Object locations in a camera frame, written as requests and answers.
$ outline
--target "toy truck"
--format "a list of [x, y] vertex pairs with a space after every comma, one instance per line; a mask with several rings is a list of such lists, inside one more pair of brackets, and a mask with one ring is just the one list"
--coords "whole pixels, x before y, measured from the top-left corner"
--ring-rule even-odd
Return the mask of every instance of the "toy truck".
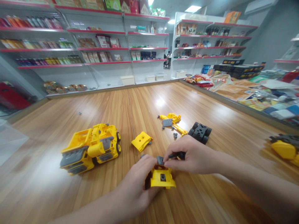
[[76, 175], [92, 169], [94, 162], [115, 159], [121, 153], [120, 140], [117, 128], [109, 124], [97, 124], [93, 129], [76, 132], [68, 147], [60, 151], [60, 168]]

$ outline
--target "black toy wheel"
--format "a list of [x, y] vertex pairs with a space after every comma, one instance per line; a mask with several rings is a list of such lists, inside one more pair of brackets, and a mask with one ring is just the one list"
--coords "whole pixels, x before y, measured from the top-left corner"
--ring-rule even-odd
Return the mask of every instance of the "black toy wheel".
[[121, 145], [119, 143], [116, 143], [116, 151], [118, 154], [121, 154]]
[[209, 136], [212, 132], [212, 129], [211, 128], [207, 128], [206, 130], [206, 136]]
[[199, 125], [199, 123], [198, 123], [198, 122], [195, 122], [194, 125], [193, 125], [193, 127], [192, 127], [192, 129], [195, 130], [195, 129], [197, 128], [198, 125]]
[[194, 134], [194, 132], [195, 132], [194, 129], [190, 129], [190, 131], [188, 132], [188, 135], [192, 136]]
[[202, 138], [202, 144], [205, 145], [205, 144], [208, 142], [208, 140], [209, 140], [209, 137], [204, 136], [204, 137]]
[[121, 140], [121, 134], [119, 132], [116, 132], [116, 138], [117, 138], [117, 142]]

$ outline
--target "hand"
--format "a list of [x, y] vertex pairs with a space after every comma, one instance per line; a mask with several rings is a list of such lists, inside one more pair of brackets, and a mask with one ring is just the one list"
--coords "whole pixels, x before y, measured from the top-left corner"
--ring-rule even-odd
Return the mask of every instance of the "hand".
[[143, 213], [161, 189], [153, 187], [143, 190], [145, 179], [156, 163], [157, 158], [150, 155], [143, 156], [131, 167], [128, 174], [113, 191], [116, 200], [115, 213], [119, 217], [119, 222], [129, 220]]
[[[185, 160], [168, 160], [168, 156], [175, 152], [186, 152]], [[218, 153], [205, 146], [190, 135], [183, 136], [171, 143], [164, 155], [164, 165], [174, 170], [182, 170], [197, 174], [211, 174], [218, 172]]]

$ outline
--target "plastic container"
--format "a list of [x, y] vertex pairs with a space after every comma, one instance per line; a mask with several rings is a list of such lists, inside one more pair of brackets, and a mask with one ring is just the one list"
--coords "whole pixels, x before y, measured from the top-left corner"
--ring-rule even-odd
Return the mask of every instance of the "plastic container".
[[158, 72], [156, 74], [156, 81], [162, 81], [164, 80], [164, 76], [166, 76], [167, 74], [165, 72]]
[[124, 86], [135, 84], [134, 76], [121, 76], [121, 81]]
[[176, 73], [176, 77], [177, 77], [177, 78], [184, 78], [184, 77], [186, 76], [186, 74], [187, 74], [186, 71], [184, 71], [184, 70], [179, 70], [179, 71], [177, 71], [177, 73]]
[[4, 164], [26, 141], [28, 137], [0, 119], [0, 166]]
[[155, 81], [156, 76], [147, 76], [146, 77], [146, 81], [147, 82], [154, 82]]

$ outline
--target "wooden table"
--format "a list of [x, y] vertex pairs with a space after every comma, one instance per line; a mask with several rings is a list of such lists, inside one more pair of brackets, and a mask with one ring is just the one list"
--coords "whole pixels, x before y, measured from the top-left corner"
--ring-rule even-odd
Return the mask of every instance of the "wooden table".
[[[180, 114], [186, 130], [195, 121], [211, 127], [209, 147], [299, 184], [299, 169], [279, 159], [267, 141], [278, 129], [175, 82], [51, 100], [14, 124], [30, 139], [1, 167], [0, 223], [46, 223], [113, 190], [140, 158], [131, 141], [141, 131], [154, 139], [143, 152], [152, 156], [163, 156], [174, 141], [173, 131], [163, 131], [157, 119], [168, 113]], [[122, 154], [69, 176], [59, 169], [60, 150], [74, 132], [98, 123], [119, 129]], [[223, 176], [174, 171], [173, 177], [177, 188], [162, 190], [144, 214], [129, 222], [272, 222]]]

